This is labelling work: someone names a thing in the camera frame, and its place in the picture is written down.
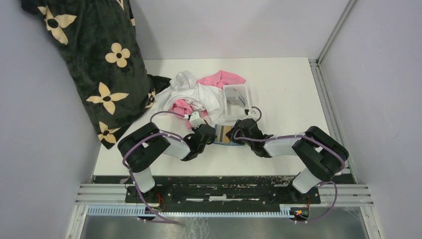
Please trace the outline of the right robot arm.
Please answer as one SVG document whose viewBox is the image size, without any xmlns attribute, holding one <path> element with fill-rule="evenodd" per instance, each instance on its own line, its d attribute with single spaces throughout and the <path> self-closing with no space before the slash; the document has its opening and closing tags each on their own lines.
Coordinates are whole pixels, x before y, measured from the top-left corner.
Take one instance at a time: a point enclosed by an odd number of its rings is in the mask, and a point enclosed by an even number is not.
<svg viewBox="0 0 422 239">
<path fill-rule="evenodd" d="M 264 134 L 254 119 L 243 119 L 226 136 L 230 141 L 248 145 L 258 157 L 297 156 L 305 168 L 287 190 L 293 203 L 302 202 L 311 188 L 331 181 L 349 158 L 348 150 L 317 126 L 299 134 L 275 136 Z"/>
</svg>

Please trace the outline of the stack of credit cards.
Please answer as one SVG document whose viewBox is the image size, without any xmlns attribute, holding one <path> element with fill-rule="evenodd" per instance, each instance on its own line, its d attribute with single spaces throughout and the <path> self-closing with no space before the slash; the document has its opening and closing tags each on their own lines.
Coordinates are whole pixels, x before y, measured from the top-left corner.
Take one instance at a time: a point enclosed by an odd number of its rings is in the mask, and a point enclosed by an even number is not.
<svg viewBox="0 0 422 239">
<path fill-rule="evenodd" d="M 226 88 L 224 90 L 225 94 L 226 94 L 226 98 L 227 100 L 233 104 L 233 105 L 237 105 L 240 107 L 245 107 L 246 106 L 246 101 L 244 96 L 235 88 Z"/>
</svg>

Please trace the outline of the aluminium frame rail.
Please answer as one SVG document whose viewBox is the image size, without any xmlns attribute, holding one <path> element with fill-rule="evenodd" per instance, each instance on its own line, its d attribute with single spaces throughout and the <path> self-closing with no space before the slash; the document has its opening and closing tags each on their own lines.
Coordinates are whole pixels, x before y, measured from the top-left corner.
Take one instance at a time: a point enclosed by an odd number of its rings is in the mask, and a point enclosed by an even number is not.
<svg viewBox="0 0 422 239">
<path fill-rule="evenodd" d="M 140 198 L 132 184 L 82 184 L 66 238 L 79 239 L 87 215 L 129 217 L 292 218 L 295 210 L 350 209 L 363 214 L 371 239 L 382 238 L 369 189 L 361 184 L 324 185 L 291 199 L 286 185 L 160 185 Z"/>
</svg>

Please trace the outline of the pink cloth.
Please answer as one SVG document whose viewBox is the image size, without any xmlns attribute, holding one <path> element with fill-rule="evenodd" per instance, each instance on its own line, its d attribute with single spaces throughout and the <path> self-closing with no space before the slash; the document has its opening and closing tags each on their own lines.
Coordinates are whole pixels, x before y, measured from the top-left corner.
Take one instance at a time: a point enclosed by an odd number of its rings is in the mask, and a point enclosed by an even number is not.
<svg viewBox="0 0 422 239">
<path fill-rule="evenodd" d="M 206 76 L 199 80 L 197 79 L 197 83 L 207 86 L 214 86 L 223 90 L 224 85 L 244 84 L 245 79 L 234 73 L 220 70 L 213 75 Z M 170 108 L 170 111 L 181 115 L 189 115 L 192 111 L 194 111 L 194 109 L 190 107 L 184 100 L 177 100 Z M 200 112 L 202 116 L 208 117 L 208 113 L 206 111 Z"/>
</svg>

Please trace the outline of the black floral blanket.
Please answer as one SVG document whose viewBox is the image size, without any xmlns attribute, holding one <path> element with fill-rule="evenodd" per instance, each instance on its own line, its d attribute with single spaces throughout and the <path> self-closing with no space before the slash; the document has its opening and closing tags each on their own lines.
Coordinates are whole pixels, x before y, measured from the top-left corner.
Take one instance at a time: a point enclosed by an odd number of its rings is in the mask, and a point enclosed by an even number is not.
<svg viewBox="0 0 422 239">
<path fill-rule="evenodd" d="M 23 0 L 65 61 L 101 144 L 111 149 L 170 79 L 147 72 L 128 0 Z"/>
</svg>

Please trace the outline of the clear plastic tray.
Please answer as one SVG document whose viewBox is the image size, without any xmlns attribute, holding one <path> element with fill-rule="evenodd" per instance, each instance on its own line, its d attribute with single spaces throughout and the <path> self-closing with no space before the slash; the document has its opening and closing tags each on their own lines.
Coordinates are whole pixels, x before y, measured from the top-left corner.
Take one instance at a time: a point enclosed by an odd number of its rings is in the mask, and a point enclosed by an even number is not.
<svg viewBox="0 0 422 239">
<path fill-rule="evenodd" d="M 224 118 L 236 121 L 246 116 L 245 110 L 252 106 L 249 87 L 246 84 L 224 85 Z"/>
</svg>

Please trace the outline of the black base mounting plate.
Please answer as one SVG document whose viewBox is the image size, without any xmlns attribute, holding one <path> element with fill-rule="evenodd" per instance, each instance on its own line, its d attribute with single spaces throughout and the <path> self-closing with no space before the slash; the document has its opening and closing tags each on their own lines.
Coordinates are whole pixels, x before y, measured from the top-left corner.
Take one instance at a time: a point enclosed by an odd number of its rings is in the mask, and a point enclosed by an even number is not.
<svg viewBox="0 0 422 239">
<path fill-rule="evenodd" d="M 317 188 L 301 194 L 289 185 L 292 176 L 155 176 L 155 187 L 139 196 L 126 188 L 127 203 L 158 207 L 165 213 L 277 212 L 320 204 Z"/>
</svg>

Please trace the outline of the white cloth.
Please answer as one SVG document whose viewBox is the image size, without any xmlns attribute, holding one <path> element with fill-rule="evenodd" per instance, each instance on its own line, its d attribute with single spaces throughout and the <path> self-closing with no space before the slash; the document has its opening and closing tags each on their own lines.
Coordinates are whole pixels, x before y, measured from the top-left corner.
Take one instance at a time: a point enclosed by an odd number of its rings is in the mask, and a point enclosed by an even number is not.
<svg viewBox="0 0 422 239">
<path fill-rule="evenodd" d="M 184 100 L 194 110 L 206 111 L 212 123 L 224 121 L 222 89 L 198 84 L 189 71 L 179 73 L 169 83 L 169 87 L 155 96 L 154 111 L 168 111 L 177 100 Z"/>
</svg>

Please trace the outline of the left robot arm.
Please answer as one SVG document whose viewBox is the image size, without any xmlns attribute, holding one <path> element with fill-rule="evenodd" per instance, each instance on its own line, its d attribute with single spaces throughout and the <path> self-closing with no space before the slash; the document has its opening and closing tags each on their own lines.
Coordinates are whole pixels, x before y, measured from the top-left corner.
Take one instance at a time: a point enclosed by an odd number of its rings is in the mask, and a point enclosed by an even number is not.
<svg viewBox="0 0 422 239">
<path fill-rule="evenodd" d="M 152 202 L 157 195 L 155 180 L 150 165 L 161 155 L 168 155 L 181 161 L 190 161 L 203 153 L 205 146 L 216 139 L 214 129 L 208 124 L 193 128 L 193 132 L 183 138 L 160 130 L 149 122 L 117 145 L 123 157 L 123 165 L 137 186 L 137 195 L 144 202 Z"/>
</svg>

